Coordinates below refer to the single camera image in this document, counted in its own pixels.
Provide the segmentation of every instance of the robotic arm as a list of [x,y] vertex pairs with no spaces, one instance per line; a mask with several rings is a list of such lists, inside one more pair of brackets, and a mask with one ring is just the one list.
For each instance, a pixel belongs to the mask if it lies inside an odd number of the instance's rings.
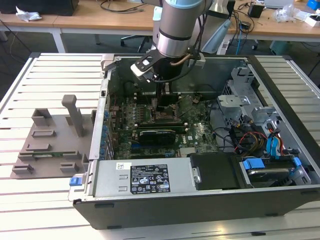
[[[159,26],[153,29],[151,50],[137,60],[131,66],[131,70],[140,80],[158,84],[170,83],[185,76],[196,64],[209,9],[222,13],[219,17],[228,17],[226,9],[228,0],[215,0],[214,3],[213,0],[144,0],[143,2],[162,7],[161,20]],[[198,18],[199,33],[194,45],[190,47]],[[180,74],[183,63],[189,58],[195,60],[189,70]]]

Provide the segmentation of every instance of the sticker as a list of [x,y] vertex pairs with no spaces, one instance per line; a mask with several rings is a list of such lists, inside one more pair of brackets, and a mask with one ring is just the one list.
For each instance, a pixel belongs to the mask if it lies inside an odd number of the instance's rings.
[[117,162],[115,165],[116,170],[130,170],[131,162]]
[[167,164],[131,166],[130,175],[130,189],[132,194],[157,194],[170,192]]

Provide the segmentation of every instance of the motherboard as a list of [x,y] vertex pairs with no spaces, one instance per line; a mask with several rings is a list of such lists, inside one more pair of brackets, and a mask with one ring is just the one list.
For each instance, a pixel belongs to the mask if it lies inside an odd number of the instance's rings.
[[201,96],[180,95],[174,103],[154,106],[147,97],[110,96],[104,124],[113,159],[183,158],[218,150],[208,122],[208,101]]

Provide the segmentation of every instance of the blue latch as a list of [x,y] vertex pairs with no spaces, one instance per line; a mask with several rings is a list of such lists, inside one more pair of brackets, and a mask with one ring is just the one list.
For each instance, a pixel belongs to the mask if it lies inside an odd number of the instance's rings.
[[245,170],[264,169],[265,165],[261,158],[247,158],[243,161]]
[[296,167],[302,165],[302,163],[301,163],[301,161],[300,161],[300,159],[298,157],[294,157],[293,158],[293,162],[294,162]]
[[277,155],[277,147],[278,147],[279,140],[276,137],[269,137],[266,141],[266,153],[270,154],[271,156],[279,159]]
[[82,177],[80,176],[73,176],[70,178],[69,186],[74,187],[74,186],[81,186],[82,185]]

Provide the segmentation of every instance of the white table leg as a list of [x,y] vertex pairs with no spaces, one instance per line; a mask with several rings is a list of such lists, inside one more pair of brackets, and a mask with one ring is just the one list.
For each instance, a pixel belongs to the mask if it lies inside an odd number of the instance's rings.
[[217,55],[225,55],[228,49],[229,42],[231,41],[232,36],[226,35],[221,42],[218,51],[216,52]]
[[64,43],[64,40],[62,38],[62,33],[61,33],[60,28],[54,29],[52,32],[52,35],[54,38],[56,48],[58,49],[58,52],[60,54],[67,53],[68,50],[67,50],[66,44]]
[[5,31],[0,31],[0,40],[2,42],[8,41],[8,38],[7,38],[7,35],[6,35]]
[[100,44],[101,44],[99,34],[95,34],[95,35],[94,35],[94,39],[95,39],[95,44],[97,44],[97,45],[100,45]]

